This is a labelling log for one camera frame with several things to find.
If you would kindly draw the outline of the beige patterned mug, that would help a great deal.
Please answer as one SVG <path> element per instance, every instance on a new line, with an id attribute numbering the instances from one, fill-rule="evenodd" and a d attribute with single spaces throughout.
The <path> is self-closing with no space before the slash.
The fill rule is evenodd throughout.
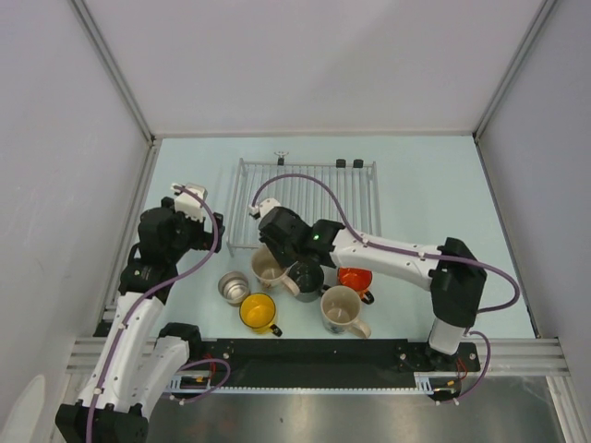
<path id="1" fill-rule="evenodd" d="M 361 319 L 363 303 L 353 289 L 338 285 L 327 289 L 320 298 L 324 328 L 332 334 L 350 332 L 360 339 L 369 339 L 371 328 Z"/>

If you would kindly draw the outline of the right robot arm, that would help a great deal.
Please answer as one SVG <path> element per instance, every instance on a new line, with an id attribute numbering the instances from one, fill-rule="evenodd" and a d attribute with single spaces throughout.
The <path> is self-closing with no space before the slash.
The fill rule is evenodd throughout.
<path id="1" fill-rule="evenodd" d="M 405 244 L 361 233 L 343 221 L 318 220 L 309 225 L 276 201 L 249 212 L 259 223 L 260 241 L 284 266 L 303 262 L 365 269 L 429 292 L 435 320 L 427 361 L 437 370 L 447 370 L 458 361 L 460 340 L 476 322 L 487 280 L 464 242 L 449 237 L 443 245 Z"/>

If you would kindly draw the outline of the dark grey mug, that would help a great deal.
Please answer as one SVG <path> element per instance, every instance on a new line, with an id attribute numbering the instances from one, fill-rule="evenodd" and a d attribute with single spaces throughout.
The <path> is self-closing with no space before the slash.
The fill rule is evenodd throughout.
<path id="1" fill-rule="evenodd" d="M 297 262 L 289 269 L 287 276 L 298 289 L 298 293 L 295 295 L 297 301 L 311 303 L 322 296 L 324 271 L 320 265 Z"/>

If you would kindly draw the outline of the stainless steel cup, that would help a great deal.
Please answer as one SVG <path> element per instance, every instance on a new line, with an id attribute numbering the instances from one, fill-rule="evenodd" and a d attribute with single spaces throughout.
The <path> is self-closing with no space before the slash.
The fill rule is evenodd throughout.
<path id="1" fill-rule="evenodd" d="M 218 291 L 229 305 L 240 305 L 250 295 L 247 276 L 240 271 L 230 271 L 218 281 Z"/>

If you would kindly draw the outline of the orange mug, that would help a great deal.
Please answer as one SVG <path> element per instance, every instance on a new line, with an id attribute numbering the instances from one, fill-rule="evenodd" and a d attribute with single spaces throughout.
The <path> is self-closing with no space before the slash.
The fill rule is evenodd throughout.
<path id="1" fill-rule="evenodd" d="M 339 268 L 337 270 L 337 280 L 341 285 L 354 290 L 364 304 L 372 305 L 375 302 L 374 295 L 370 291 L 373 282 L 371 271 L 357 268 Z"/>

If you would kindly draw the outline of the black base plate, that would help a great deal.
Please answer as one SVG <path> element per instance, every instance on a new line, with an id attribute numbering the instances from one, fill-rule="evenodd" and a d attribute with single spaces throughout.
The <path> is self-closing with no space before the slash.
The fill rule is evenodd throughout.
<path id="1" fill-rule="evenodd" d="M 410 387 L 413 375 L 464 378 L 480 371 L 482 361 L 475 353 L 437 355 L 419 341 L 417 347 L 404 347 L 398 355 L 374 350 L 346 349 L 330 353 L 312 345 L 289 351 L 240 353 L 232 359 L 206 352 L 201 345 L 199 358 L 218 358 L 220 363 L 201 364 L 183 376 L 181 388 L 213 387 L 229 382 L 230 387 L 255 388 L 401 388 Z"/>

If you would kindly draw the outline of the aluminium frame rail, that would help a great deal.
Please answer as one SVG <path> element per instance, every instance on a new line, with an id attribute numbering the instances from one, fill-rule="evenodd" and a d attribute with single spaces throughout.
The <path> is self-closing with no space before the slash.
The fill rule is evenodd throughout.
<path id="1" fill-rule="evenodd" d="M 78 338 L 66 366 L 67 373 L 90 374 L 98 362 L 105 338 Z M 272 339 L 217 339 L 204 341 L 206 352 L 221 357 L 227 353 L 232 359 L 240 353 L 256 351 L 289 351 L 316 346 L 330 353 L 346 349 L 374 350 L 398 355 L 404 347 L 417 347 L 418 341 L 404 340 L 299 340 Z M 563 376 L 569 372 L 561 345 L 556 339 L 488 339 L 481 337 L 460 343 L 461 353 L 475 353 L 481 361 L 490 357 L 488 371 L 497 376 Z"/>

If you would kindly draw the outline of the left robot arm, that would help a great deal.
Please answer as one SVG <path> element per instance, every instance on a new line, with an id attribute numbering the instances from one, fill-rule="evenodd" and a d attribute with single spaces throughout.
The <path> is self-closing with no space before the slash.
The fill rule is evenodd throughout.
<path id="1" fill-rule="evenodd" d="M 173 375 L 204 357 L 199 328 L 169 323 L 148 359 L 151 329 L 173 285 L 199 270 L 177 269 L 191 250 L 212 257 L 221 249 L 223 216 L 211 211 L 199 187 L 176 186 L 171 198 L 144 211 L 138 241 L 119 278 L 115 317 L 89 381 L 72 404 L 61 404 L 55 425 L 67 442 L 143 442 L 154 406 Z"/>

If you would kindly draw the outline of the beige floral mug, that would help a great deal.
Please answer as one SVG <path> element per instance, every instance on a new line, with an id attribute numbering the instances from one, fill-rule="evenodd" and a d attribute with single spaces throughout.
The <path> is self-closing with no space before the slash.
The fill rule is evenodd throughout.
<path id="1" fill-rule="evenodd" d="M 300 294 L 299 287 L 288 275 L 288 268 L 279 264 L 267 246 L 262 245 L 254 252 L 250 265 L 263 287 L 276 288 L 282 285 L 292 296 Z"/>

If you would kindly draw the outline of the yellow mug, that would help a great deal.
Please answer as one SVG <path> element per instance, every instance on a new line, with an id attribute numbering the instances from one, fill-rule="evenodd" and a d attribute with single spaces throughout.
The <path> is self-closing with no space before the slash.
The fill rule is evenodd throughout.
<path id="1" fill-rule="evenodd" d="M 283 336 L 283 331 L 276 324 L 277 306 L 265 293 L 248 295 L 239 307 L 239 317 L 247 328 L 257 334 Z"/>

